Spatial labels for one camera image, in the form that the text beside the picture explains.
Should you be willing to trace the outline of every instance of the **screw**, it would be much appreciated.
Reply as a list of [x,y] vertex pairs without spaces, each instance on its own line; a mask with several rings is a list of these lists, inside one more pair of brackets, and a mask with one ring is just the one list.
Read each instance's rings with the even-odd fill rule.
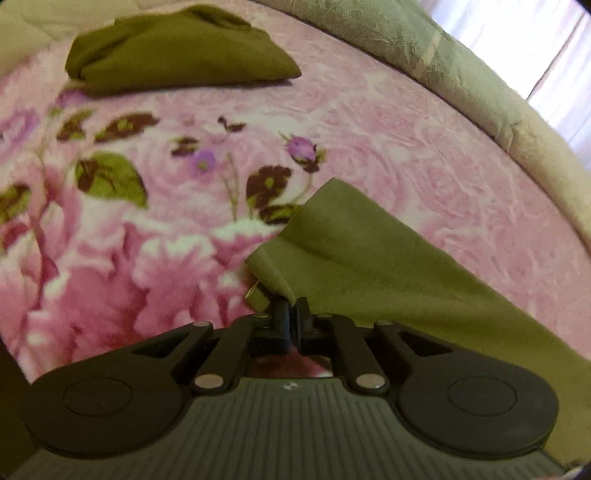
[[223,378],[218,374],[204,374],[199,375],[195,379],[195,385],[200,388],[211,390],[212,388],[219,388],[223,385]]
[[386,379],[378,374],[363,374],[355,379],[355,383],[361,388],[374,390],[383,387],[386,384]]

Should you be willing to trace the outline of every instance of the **purple flower print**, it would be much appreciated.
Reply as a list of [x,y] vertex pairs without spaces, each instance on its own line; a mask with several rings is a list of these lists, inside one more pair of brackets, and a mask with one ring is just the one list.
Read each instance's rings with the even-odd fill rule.
[[216,156],[213,151],[206,149],[199,150],[189,157],[191,163],[197,167],[200,174],[212,171],[216,166]]
[[0,120],[0,163],[9,160],[39,123],[39,116],[33,109],[17,110],[9,118]]
[[314,144],[308,138],[291,137],[285,146],[294,160],[314,160],[316,158]]
[[280,135],[285,140],[285,149],[290,157],[306,173],[313,174],[320,170],[320,164],[326,161],[326,150],[318,149],[309,138]]
[[54,107],[56,109],[63,109],[69,106],[80,105],[81,103],[86,103],[88,101],[90,101],[90,98],[88,98],[82,90],[62,90],[56,98]]

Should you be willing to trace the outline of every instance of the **pink floral blanket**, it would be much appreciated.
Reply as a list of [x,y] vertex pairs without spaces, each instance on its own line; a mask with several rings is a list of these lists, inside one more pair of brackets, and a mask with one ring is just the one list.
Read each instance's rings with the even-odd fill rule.
[[266,29],[302,77],[91,100],[62,92],[65,41],[0,81],[0,334],[30,381],[248,312],[243,261],[331,177],[591,358],[591,261],[492,140],[309,25],[217,4]]

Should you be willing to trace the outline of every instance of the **circular pad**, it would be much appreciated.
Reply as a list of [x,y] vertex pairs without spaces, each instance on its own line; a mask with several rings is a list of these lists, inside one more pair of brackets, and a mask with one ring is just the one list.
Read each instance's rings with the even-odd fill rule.
[[125,408],[131,387],[113,378],[89,378],[66,389],[64,403],[72,412],[86,417],[104,417]]
[[397,409],[411,431],[440,449],[500,459],[543,446],[556,422],[558,399],[532,372],[455,352],[418,362],[400,389]]
[[39,378],[22,419],[47,449],[74,457],[112,456],[163,435],[180,417],[181,389],[152,358],[90,359]]
[[454,383],[449,389],[449,399],[466,413],[495,416],[513,408],[517,394],[510,385],[497,378],[472,377]]

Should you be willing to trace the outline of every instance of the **green fabric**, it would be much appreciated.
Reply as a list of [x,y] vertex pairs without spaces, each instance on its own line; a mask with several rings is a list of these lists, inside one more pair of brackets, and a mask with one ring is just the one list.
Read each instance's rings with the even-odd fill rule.
[[269,35],[210,5],[169,15],[119,18],[76,37],[66,61],[90,95],[297,78]]
[[312,312],[394,320],[537,373],[560,401],[547,453],[565,466],[591,460],[591,362],[346,183],[325,184],[246,263],[256,310],[265,288],[307,296]]

